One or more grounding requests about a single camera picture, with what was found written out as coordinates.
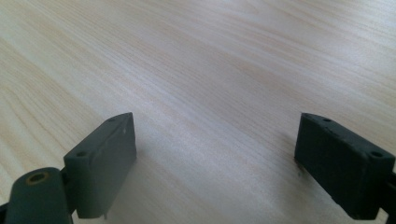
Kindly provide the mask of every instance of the wooden tabletop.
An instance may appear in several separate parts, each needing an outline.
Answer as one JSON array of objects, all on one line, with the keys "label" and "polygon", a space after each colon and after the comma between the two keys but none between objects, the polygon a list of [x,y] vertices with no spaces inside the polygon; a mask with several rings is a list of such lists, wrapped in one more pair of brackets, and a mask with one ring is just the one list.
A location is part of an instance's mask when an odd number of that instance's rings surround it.
[{"label": "wooden tabletop", "polygon": [[64,167],[131,111],[138,159],[120,197],[108,221],[75,223],[355,223],[294,162],[299,120],[328,117],[396,154],[395,11],[391,0],[1,1],[0,203],[18,177]]}]

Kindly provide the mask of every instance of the screw hole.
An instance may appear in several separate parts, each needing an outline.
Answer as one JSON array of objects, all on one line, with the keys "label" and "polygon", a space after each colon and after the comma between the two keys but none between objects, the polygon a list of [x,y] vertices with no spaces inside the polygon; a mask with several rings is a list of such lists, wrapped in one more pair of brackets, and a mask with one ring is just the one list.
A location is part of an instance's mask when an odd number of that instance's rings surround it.
[{"label": "screw hole", "polygon": [[79,152],[79,153],[77,154],[78,157],[84,157],[84,156],[86,156],[86,155],[87,155],[87,152],[85,152],[85,151]]},{"label": "screw hole", "polygon": [[381,153],[379,153],[379,152],[371,152],[371,154],[373,155],[373,156],[375,156],[375,157],[382,157],[382,154]]},{"label": "screw hole", "polygon": [[36,174],[29,176],[29,178],[26,179],[26,183],[27,183],[27,185],[36,185],[40,182],[43,182],[48,177],[49,177],[49,173],[47,173],[47,172],[36,173]]}]

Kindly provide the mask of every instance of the wood grain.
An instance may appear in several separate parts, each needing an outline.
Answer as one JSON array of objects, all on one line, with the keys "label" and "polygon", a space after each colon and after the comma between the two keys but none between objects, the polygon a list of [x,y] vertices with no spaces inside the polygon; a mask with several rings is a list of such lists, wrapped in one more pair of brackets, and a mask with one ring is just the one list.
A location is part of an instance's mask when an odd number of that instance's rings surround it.
[{"label": "wood grain", "polygon": [[102,121],[132,111],[138,161],[106,223],[355,223],[296,166],[299,118],[329,117],[396,153],[395,11],[1,1],[0,203],[19,176],[62,168]]}]

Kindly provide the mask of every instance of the light wood surface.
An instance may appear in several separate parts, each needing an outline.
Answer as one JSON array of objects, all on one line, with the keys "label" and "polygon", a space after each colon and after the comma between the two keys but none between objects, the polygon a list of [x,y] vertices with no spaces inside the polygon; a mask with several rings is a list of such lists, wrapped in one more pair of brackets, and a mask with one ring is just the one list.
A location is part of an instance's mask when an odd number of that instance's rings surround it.
[{"label": "light wood surface", "polygon": [[[0,1],[0,203],[134,113],[107,222],[355,223],[293,160],[302,112],[396,154],[396,2]],[[384,223],[380,212],[376,221]]]}]

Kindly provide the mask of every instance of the round hole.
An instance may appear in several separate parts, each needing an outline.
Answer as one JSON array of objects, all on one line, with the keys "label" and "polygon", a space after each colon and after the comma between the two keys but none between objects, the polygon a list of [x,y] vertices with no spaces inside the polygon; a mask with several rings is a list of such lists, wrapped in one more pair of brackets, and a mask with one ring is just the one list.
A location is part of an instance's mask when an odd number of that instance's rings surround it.
[{"label": "round hole", "polygon": [[79,152],[79,153],[77,154],[78,157],[83,157],[83,156],[86,156],[86,155],[87,155],[87,152],[84,152],[84,151]]},{"label": "round hole", "polygon": [[382,154],[379,152],[371,152],[371,154],[375,157],[382,157]]},{"label": "round hole", "polygon": [[35,173],[26,179],[26,183],[27,183],[27,185],[36,185],[38,183],[43,182],[48,177],[49,177],[49,173],[47,173],[47,172]]}]

